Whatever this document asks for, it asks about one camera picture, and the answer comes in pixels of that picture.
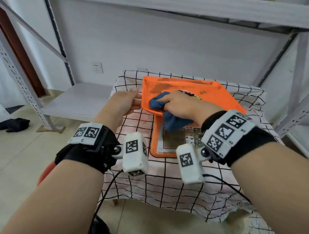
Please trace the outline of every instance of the wrist-mounted device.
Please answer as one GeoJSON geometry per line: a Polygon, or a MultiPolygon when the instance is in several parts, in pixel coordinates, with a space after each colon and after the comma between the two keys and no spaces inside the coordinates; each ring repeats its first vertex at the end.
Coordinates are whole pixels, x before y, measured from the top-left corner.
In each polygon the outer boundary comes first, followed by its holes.
{"type": "Polygon", "coordinates": [[[230,167],[248,152],[276,141],[251,120],[237,110],[220,111],[205,120],[201,129],[201,142],[205,147],[196,149],[191,144],[184,144],[176,149],[184,184],[204,181],[203,161],[227,163],[230,167]]]}
{"type": "Polygon", "coordinates": [[[87,164],[103,174],[123,159],[123,171],[132,176],[148,171],[146,141],[139,132],[125,136],[125,144],[120,145],[115,134],[100,123],[83,123],[57,153],[55,164],[64,159],[87,164]]]}

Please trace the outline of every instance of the black wristband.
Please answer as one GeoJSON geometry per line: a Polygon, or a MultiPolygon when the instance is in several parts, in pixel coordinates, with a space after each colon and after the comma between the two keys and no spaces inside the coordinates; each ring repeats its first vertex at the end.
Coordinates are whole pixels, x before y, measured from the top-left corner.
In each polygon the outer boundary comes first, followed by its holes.
{"type": "MultiPolygon", "coordinates": [[[[201,131],[205,132],[208,130],[211,125],[213,125],[214,122],[222,117],[225,113],[226,111],[219,111],[211,115],[203,123],[201,131]]],[[[229,167],[231,167],[232,164],[242,156],[268,142],[276,142],[276,140],[270,133],[255,126],[249,133],[244,135],[234,147],[231,148],[231,150],[225,156],[224,161],[229,167]]]]}
{"type": "Polygon", "coordinates": [[[120,145],[115,134],[110,129],[105,129],[108,130],[108,132],[102,143],[102,147],[98,152],[94,152],[96,146],[69,144],[57,153],[55,164],[59,164],[64,159],[78,161],[87,164],[104,174],[116,164],[116,159],[111,156],[111,152],[116,145],[120,145]]]}

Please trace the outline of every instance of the checkered tablecloth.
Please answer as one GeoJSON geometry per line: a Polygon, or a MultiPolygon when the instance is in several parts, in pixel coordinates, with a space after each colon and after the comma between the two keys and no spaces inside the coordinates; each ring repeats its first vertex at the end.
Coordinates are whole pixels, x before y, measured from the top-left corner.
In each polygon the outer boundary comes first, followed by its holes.
{"type": "MultiPolygon", "coordinates": [[[[170,73],[151,73],[142,71],[123,71],[116,80],[111,95],[116,91],[127,91],[137,87],[141,93],[144,76],[170,77],[181,79],[207,80],[201,77],[185,77],[170,73]]],[[[247,115],[262,129],[271,133],[282,143],[272,126],[263,116],[266,91],[262,88],[237,83],[218,81],[247,109],[247,115]]],[[[132,132],[141,132],[147,141],[149,172],[147,175],[131,177],[121,173],[107,194],[108,199],[132,198],[149,205],[167,209],[186,211],[196,214],[205,221],[222,221],[227,215],[237,209],[254,211],[240,195],[230,187],[214,178],[206,178],[203,184],[184,185],[181,180],[177,159],[155,158],[150,153],[150,142],[153,130],[153,115],[144,110],[136,111],[124,118],[116,136],[120,143],[124,136],[132,132]]],[[[240,191],[240,186],[227,165],[203,162],[204,172],[222,178],[240,191]]],[[[106,173],[103,191],[107,188],[113,176],[122,169],[122,160],[106,173]]]]}

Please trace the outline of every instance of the person's left hand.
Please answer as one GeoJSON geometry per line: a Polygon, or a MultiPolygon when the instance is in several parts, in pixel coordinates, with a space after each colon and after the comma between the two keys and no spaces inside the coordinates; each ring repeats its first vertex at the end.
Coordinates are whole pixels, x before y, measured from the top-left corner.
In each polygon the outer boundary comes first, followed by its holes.
{"type": "Polygon", "coordinates": [[[141,98],[137,88],[127,92],[115,92],[93,122],[101,123],[116,133],[117,128],[122,124],[123,116],[141,109],[141,100],[139,100],[141,98]]]}

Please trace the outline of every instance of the person's right arm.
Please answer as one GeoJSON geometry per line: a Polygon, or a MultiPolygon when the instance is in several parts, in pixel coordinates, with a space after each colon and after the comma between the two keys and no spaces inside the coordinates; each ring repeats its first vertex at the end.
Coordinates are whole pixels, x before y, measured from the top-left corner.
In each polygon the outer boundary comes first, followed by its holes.
{"type": "MultiPolygon", "coordinates": [[[[222,108],[174,91],[158,101],[173,115],[203,122],[222,108]]],[[[247,153],[232,172],[276,234],[309,232],[309,160],[276,142],[247,153]]]]}

